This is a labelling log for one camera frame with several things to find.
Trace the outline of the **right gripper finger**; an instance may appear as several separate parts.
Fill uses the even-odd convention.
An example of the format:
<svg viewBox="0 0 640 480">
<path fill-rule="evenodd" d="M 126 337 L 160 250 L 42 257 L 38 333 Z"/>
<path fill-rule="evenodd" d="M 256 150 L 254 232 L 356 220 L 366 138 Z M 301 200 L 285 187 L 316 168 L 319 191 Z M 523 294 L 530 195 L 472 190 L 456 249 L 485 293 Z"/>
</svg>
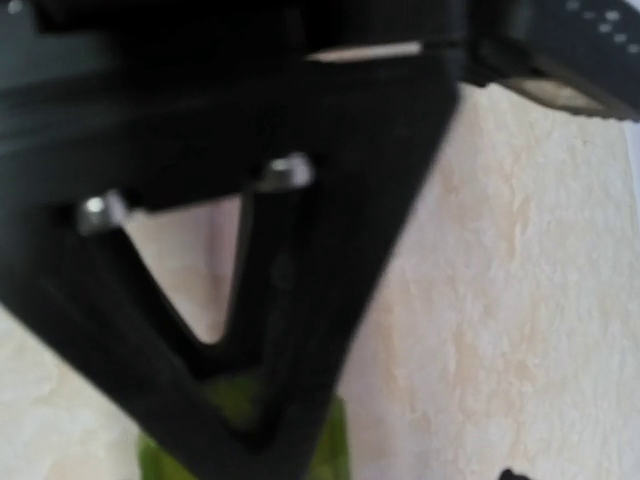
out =
<svg viewBox="0 0 640 480">
<path fill-rule="evenodd" d="M 501 472 L 499 480 L 532 480 L 529 476 L 512 469 L 505 469 Z"/>
</svg>

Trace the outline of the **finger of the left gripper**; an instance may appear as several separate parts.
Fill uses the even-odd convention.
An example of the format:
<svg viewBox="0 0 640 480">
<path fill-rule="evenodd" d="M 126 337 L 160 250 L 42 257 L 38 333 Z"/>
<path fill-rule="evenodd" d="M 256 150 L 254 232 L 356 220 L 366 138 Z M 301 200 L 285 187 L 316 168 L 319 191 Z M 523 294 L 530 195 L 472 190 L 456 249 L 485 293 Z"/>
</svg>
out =
<svg viewBox="0 0 640 480">
<path fill-rule="evenodd" d="M 451 85 L 325 100 L 309 121 L 321 175 L 291 245 L 294 282 L 268 334 L 268 444 L 253 479 L 307 471 L 355 332 L 456 109 Z"/>
<path fill-rule="evenodd" d="M 294 281 L 303 193 L 244 200 L 222 338 L 199 340 L 117 219 L 71 202 L 3 201 L 1 301 L 32 333 L 202 479 L 253 479 L 268 444 L 271 322 Z"/>
</svg>

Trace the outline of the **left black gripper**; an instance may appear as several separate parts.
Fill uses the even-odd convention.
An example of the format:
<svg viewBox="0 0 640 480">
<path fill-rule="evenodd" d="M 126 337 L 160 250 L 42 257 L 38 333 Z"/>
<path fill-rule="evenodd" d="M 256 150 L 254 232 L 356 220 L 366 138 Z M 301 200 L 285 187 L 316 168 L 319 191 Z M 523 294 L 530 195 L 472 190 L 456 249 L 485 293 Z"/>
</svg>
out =
<svg viewBox="0 0 640 480">
<path fill-rule="evenodd" d="M 463 1 L 5 1 L 1 206 L 164 209 L 304 152 L 421 175 L 457 102 Z"/>
</svg>

